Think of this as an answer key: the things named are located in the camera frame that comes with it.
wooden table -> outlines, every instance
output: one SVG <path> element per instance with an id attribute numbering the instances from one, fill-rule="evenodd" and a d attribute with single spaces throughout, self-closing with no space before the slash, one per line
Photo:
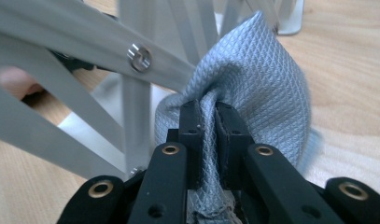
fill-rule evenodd
<path id="1" fill-rule="evenodd" d="M 113 1 L 87 3 L 114 13 Z M 351 176 L 380 192 L 380 0 L 305 0 L 303 29 L 279 41 L 312 96 L 303 174 L 323 186 Z M 91 90 L 106 73 L 77 72 Z M 70 112 L 47 93 L 26 100 L 52 123 Z M 52 223 L 85 180 L 0 141 L 0 223 Z"/>

light wood surface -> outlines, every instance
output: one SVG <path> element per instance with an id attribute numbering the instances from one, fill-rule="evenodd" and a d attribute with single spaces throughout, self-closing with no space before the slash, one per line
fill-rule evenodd
<path id="1" fill-rule="evenodd" d="M 86 1 L 115 14 L 113 1 Z M 305 0 L 303 29 L 278 37 L 312 96 L 304 175 L 323 186 L 345 175 L 380 192 L 380 0 Z M 78 72 L 91 90 L 106 73 Z M 70 112 L 46 92 L 26 103 L 52 123 Z M 0 223 L 53 223 L 85 180 L 0 141 Z"/>

crumpled cloth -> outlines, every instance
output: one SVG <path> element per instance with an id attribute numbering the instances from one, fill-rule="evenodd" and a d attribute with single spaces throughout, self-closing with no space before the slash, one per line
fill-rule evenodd
<path id="1" fill-rule="evenodd" d="M 303 72 L 277 42 L 261 12 L 244 21 L 204 56 L 187 88 L 158 105 L 156 143 L 178 128 L 179 108 L 199 100 L 204 127 L 204 180 L 188 198 L 189 223 L 241 223 L 234 198 L 218 181 L 216 101 L 234 106 L 255 142 L 279 148 L 296 165 L 310 124 L 309 94 Z"/>

metal frame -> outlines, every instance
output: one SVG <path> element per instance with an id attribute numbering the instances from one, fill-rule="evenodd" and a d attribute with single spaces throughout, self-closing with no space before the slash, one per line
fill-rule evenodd
<path id="1" fill-rule="evenodd" d="M 0 1 L 0 66 L 15 65 L 32 74 L 77 114 L 74 119 L 92 136 L 70 137 L 0 89 L 0 139 L 86 178 L 107 174 L 127 179 L 133 168 L 148 165 L 154 147 L 150 83 L 183 91 L 202 56 L 259 6 L 271 27 L 276 25 L 275 12 L 269 12 L 273 1 L 227 1 L 219 35 L 212 0 L 121 0 L 120 22 L 80 1 Z M 161 44 L 167 35 L 180 41 Z M 144 71 L 128 59 L 134 46 L 151 55 Z M 124 74 L 114 77 L 118 116 L 99 105 L 46 49 Z"/>

person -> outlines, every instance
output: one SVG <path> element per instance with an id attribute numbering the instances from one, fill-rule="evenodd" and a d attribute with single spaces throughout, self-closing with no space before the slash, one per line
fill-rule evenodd
<path id="1" fill-rule="evenodd" d="M 0 86 L 19 100 L 44 90 L 32 76 L 14 66 L 0 68 Z"/>

